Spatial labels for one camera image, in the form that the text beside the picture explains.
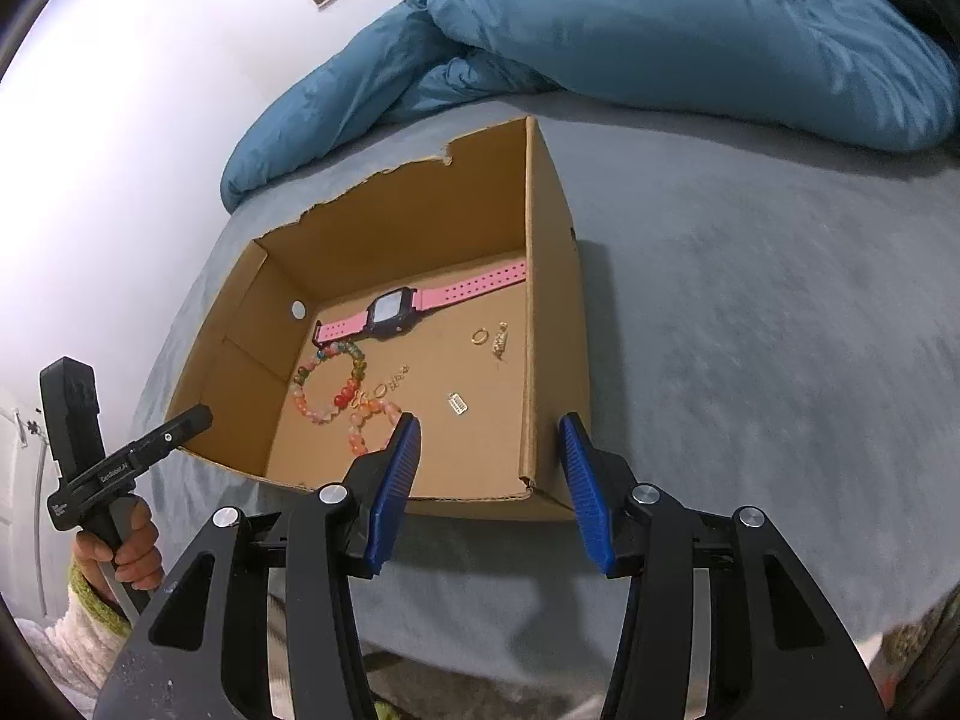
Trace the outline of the left knit sleeve forearm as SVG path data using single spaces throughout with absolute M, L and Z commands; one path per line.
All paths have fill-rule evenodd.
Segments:
M 99 691 L 132 631 L 127 619 L 99 598 L 76 566 L 68 569 L 68 606 L 47 628 L 16 619 L 32 655 L 83 718 L 91 718 Z

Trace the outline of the left hand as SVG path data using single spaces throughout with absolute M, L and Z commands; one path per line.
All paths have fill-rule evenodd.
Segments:
M 114 554 L 106 543 L 86 530 L 78 532 L 73 540 L 73 562 L 86 582 L 106 600 L 112 600 L 114 595 L 104 578 L 104 566 L 114 567 L 117 580 L 130 583 L 137 590 L 151 592 L 163 582 L 163 560 L 156 546 L 158 528 L 148 504 L 139 497 L 130 511 L 128 528 L 130 532 L 119 554 Z

